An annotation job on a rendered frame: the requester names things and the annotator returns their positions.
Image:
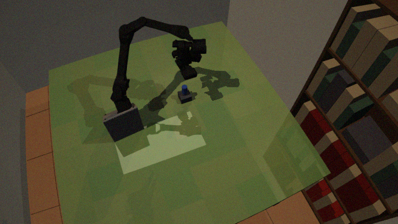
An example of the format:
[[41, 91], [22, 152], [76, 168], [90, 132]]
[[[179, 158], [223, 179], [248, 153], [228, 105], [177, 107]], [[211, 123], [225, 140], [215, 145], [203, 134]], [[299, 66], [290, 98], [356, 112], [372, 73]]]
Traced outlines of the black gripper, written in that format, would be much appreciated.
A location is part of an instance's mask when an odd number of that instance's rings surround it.
[[189, 65], [189, 58], [191, 58], [190, 54], [188, 56], [181, 57], [177, 54], [177, 50], [175, 50], [172, 52], [172, 56], [173, 58], [177, 56], [175, 62], [178, 65], [178, 68], [180, 69], [180, 72], [185, 80], [197, 76], [196, 70]]

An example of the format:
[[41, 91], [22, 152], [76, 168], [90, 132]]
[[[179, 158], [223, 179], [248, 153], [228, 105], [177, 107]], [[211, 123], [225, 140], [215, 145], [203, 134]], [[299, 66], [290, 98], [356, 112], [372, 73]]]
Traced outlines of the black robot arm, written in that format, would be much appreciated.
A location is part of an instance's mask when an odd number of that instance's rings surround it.
[[[185, 57], [189, 54], [191, 55], [191, 58], [189, 58], [189, 63], [200, 62], [202, 58], [201, 54], [206, 54], [206, 39], [193, 39], [193, 37], [191, 37], [189, 34], [189, 29], [186, 26], [170, 25], [145, 17], [140, 17], [127, 25], [121, 25], [119, 28], [120, 54], [118, 56], [118, 70], [113, 85], [113, 93], [110, 97], [116, 106], [118, 111], [117, 113], [121, 113], [132, 107], [129, 98], [127, 98], [126, 95], [126, 91], [129, 88], [130, 82], [129, 79], [126, 79], [129, 48], [134, 33], [144, 26], [162, 30], [181, 39], [192, 41], [187, 42], [175, 40], [172, 42], [172, 47], [177, 48], [177, 54], [179, 56]], [[189, 47], [191, 47], [190, 50]]]

